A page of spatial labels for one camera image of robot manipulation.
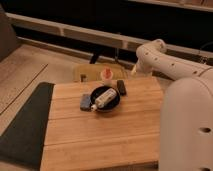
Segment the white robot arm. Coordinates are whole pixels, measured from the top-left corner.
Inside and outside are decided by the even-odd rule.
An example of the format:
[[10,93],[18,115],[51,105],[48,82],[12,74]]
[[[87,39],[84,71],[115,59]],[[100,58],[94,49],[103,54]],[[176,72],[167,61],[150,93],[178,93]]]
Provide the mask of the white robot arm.
[[136,56],[134,73],[156,69],[173,80],[161,106],[159,171],[213,171],[213,66],[168,55],[161,39]]

